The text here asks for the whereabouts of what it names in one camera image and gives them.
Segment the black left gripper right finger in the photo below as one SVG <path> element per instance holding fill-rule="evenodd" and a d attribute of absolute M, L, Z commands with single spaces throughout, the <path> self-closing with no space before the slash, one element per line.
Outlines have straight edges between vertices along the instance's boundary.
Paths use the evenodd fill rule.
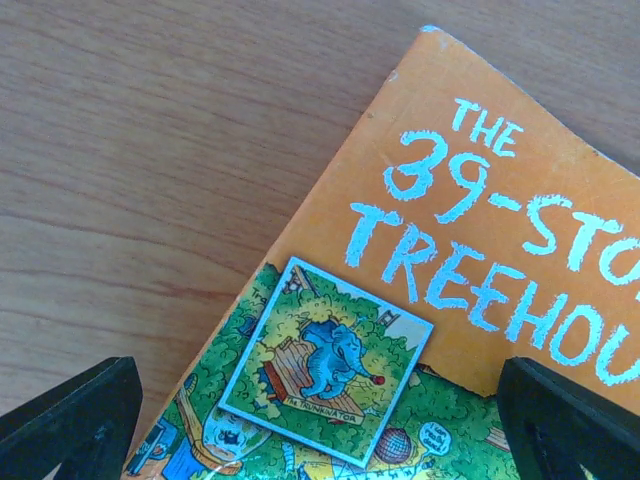
<path fill-rule="evenodd" d="M 497 404 L 522 479 L 639 477 L 639 416 L 538 362 L 504 362 Z"/>

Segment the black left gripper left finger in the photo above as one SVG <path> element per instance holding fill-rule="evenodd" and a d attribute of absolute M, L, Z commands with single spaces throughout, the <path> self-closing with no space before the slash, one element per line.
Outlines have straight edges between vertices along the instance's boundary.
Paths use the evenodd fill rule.
<path fill-rule="evenodd" d="M 143 390 L 133 357 L 110 357 L 1 416 L 1 477 L 118 479 Z"/>

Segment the orange Treehouse book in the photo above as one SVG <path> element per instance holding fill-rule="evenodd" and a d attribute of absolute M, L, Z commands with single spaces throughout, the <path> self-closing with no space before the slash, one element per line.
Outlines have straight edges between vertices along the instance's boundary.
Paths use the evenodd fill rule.
<path fill-rule="evenodd" d="M 427 25 L 123 477 L 520 479 L 513 357 L 638 411 L 639 179 Z"/>

